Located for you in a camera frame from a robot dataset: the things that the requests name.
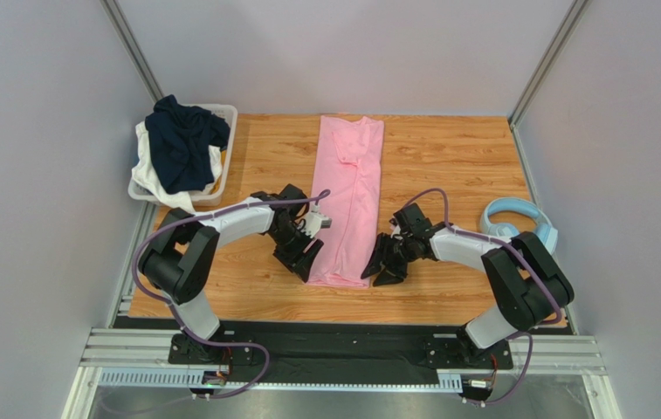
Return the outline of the pink t shirt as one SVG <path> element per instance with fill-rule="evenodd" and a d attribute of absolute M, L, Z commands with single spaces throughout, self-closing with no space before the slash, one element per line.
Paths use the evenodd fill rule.
<path fill-rule="evenodd" d="M 322 116 L 312 194 L 328 189 L 320 211 L 331 219 L 317 238 L 323 242 L 308 285 L 367 288 L 361 275 L 375 248 L 382 177 L 384 122 Z"/>

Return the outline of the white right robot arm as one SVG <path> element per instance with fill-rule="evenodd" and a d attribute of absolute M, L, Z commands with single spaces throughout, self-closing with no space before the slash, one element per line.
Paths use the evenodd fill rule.
<path fill-rule="evenodd" d="M 453 353 L 463 363 L 490 359 L 499 344 L 557 319 L 575 298 L 569 280 L 533 232 L 513 237 L 434 224 L 415 203 L 394 213 L 393 230 L 377 235 L 361 278 L 375 286 L 397 285 L 418 259 L 461 264 L 482 271 L 495 304 L 456 332 Z"/>

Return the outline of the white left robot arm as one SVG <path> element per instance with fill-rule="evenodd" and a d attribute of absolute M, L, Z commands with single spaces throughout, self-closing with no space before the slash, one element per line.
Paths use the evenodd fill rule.
<path fill-rule="evenodd" d="M 175 347 L 205 363 L 226 363 L 232 344 L 205 293 L 218 250 L 254 235 L 274 242 L 273 256 L 307 282 L 323 247 L 321 231 L 332 225 L 320 210 L 329 190 L 308 197 L 292 184 L 276 193 L 259 191 L 242 202 L 202 213 L 171 210 L 162 225 L 134 253 L 132 272 L 152 286 L 150 296 L 164 302 L 182 331 Z"/>

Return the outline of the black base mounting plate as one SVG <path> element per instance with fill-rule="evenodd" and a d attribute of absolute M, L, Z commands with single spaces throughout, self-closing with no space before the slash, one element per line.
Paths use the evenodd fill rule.
<path fill-rule="evenodd" d="M 177 351 L 181 332 L 172 319 L 123 318 L 114 327 L 174 332 L 166 366 L 204 367 L 202 382 L 214 376 L 215 366 L 230 383 L 258 377 L 262 384 L 339 385 L 427 385 L 437 383 L 440 369 L 514 369 L 514 350 L 506 342 L 486 361 L 463 363 L 453 353 L 458 326 L 225 321 L 224 342 L 240 345 L 226 363 Z"/>

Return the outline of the white plastic laundry basket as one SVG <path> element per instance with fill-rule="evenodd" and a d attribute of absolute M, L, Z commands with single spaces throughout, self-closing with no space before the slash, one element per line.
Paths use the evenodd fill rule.
<path fill-rule="evenodd" d="M 211 111 L 216 116 L 224 119 L 230 127 L 230 136 L 226 148 L 221 152 L 222 174 L 218 177 L 215 186 L 209 193 L 194 192 L 191 193 L 191 201 L 195 207 L 216 207 L 223 201 L 226 183 L 229 178 L 231 168 L 232 152 L 234 148 L 235 137 L 238 124 L 238 110 L 232 105 L 200 103 L 196 104 L 203 109 Z M 162 203 L 153 196 L 147 189 L 142 188 L 134 179 L 129 181 L 127 187 L 128 195 L 135 201 L 162 205 Z"/>

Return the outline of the navy blue t shirt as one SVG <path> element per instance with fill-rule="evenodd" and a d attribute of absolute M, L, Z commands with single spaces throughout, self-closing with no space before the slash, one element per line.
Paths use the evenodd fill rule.
<path fill-rule="evenodd" d="M 204 190 L 216 180 L 210 151 L 228 146 L 231 128 L 224 118 L 169 95 L 156 101 L 145 128 L 152 166 L 167 193 Z"/>

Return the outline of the white t shirt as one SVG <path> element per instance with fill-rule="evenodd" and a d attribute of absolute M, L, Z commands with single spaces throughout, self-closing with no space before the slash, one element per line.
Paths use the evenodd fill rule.
<path fill-rule="evenodd" d="M 169 193 L 162 186 L 155 171 L 150 153 L 149 134 L 145 123 L 138 123 L 134 130 L 137 137 L 138 160 L 131 169 L 132 180 L 138 187 L 151 194 L 160 204 L 193 212 L 197 197 L 210 195 L 217 191 L 224 174 L 226 150 L 222 151 L 217 146 L 209 146 L 210 170 L 215 176 L 214 182 L 208 183 L 203 190 Z"/>

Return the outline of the aluminium frame rail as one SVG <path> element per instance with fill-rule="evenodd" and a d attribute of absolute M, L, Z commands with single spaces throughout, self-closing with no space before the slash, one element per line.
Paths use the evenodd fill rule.
<path fill-rule="evenodd" d="M 93 329 L 66 418 L 621 413 L 596 340 L 541 328 L 475 356 L 454 326 L 225 321 L 200 347 L 168 319 Z"/>

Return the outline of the left aluminium corner post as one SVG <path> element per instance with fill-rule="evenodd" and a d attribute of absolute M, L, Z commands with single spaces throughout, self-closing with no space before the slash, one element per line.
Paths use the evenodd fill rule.
<path fill-rule="evenodd" d="M 156 80 L 156 77 L 145 57 L 145 54 L 139 45 L 134 31 L 127 20 L 124 10 L 120 2 L 116 0 L 101 0 L 101 5 L 105 10 L 114 30 L 123 43 L 123 46 L 130 57 L 135 70 L 137 71 L 145 90 L 151 97 L 152 101 L 156 102 L 163 96 L 163 90 Z"/>

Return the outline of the aluminium corner post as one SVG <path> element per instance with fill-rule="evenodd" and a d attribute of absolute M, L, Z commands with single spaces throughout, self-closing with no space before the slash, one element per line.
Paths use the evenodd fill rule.
<path fill-rule="evenodd" d="M 575 27 L 579 24 L 586 9 L 590 6 L 590 0 L 574 0 L 568 7 L 568 10 L 561 20 L 555 34 L 552 36 L 547 49 L 541 56 L 532 76 L 527 82 L 522 94 L 520 95 L 513 111 L 508 117 L 509 127 L 514 130 L 524 118 L 527 109 L 530 107 L 541 84 L 548 76 L 554 62 L 559 58 L 562 50 L 569 41 Z"/>
<path fill-rule="evenodd" d="M 127 20 L 124 10 L 120 2 L 116 0 L 101 0 L 101 5 L 105 10 L 114 30 L 123 43 L 123 46 L 130 57 L 135 70 L 137 71 L 145 90 L 151 97 L 152 101 L 156 102 L 163 96 L 163 90 L 156 80 L 156 77 L 145 57 L 145 54 L 139 45 L 134 31 Z"/>

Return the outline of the right aluminium corner post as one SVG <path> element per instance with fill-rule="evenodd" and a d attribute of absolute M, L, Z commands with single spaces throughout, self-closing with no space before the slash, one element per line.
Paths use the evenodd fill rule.
<path fill-rule="evenodd" d="M 568 7 L 568 10 L 561 20 L 555 34 L 552 36 L 547 49 L 541 56 L 532 76 L 527 82 L 522 94 L 520 95 L 513 111 L 508 117 L 509 127 L 514 130 L 524 118 L 527 109 L 530 107 L 541 84 L 548 76 L 554 62 L 559 58 L 562 50 L 569 41 L 575 27 L 579 24 L 586 9 L 590 6 L 590 0 L 574 0 Z"/>

